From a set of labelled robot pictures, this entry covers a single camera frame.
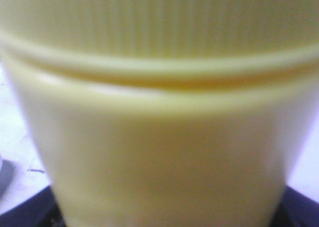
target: table surface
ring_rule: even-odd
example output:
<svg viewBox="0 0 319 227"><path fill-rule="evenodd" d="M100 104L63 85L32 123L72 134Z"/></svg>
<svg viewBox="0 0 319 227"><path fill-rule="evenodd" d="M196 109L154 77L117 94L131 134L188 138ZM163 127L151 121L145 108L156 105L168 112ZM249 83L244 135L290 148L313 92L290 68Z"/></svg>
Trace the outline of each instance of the table surface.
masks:
<svg viewBox="0 0 319 227"><path fill-rule="evenodd" d="M0 62L0 214L50 185ZM288 185L319 203L319 115Z"/></svg>

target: black mat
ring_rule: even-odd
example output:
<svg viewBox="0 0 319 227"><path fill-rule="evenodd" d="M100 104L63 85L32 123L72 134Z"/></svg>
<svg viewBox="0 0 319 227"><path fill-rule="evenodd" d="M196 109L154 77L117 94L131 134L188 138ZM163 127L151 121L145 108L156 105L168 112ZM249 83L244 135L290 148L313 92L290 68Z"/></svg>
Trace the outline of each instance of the black mat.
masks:
<svg viewBox="0 0 319 227"><path fill-rule="evenodd" d="M0 227L66 227L50 187L0 216ZM270 227L319 227L319 204L286 188Z"/></svg>

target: white surface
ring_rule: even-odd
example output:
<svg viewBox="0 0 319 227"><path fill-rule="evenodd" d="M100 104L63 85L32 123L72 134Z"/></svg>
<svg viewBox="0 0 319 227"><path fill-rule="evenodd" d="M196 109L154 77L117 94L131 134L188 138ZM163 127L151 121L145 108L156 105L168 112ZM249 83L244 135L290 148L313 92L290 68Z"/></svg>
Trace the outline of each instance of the white surface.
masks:
<svg viewBox="0 0 319 227"><path fill-rule="evenodd" d="M319 202L319 116L289 185ZM0 62L0 214L32 197L50 184L27 134Z"/></svg>

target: yellow plastic container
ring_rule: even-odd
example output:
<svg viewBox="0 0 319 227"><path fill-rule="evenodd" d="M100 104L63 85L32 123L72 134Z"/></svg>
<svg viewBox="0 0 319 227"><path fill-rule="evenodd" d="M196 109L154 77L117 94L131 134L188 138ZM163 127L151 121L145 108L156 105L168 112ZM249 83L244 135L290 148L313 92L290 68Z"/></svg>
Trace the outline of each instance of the yellow plastic container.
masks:
<svg viewBox="0 0 319 227"><path fill-rule="evenodd" d="M318 105L316 5L1 0L67 225L268 226Z"/></svg>

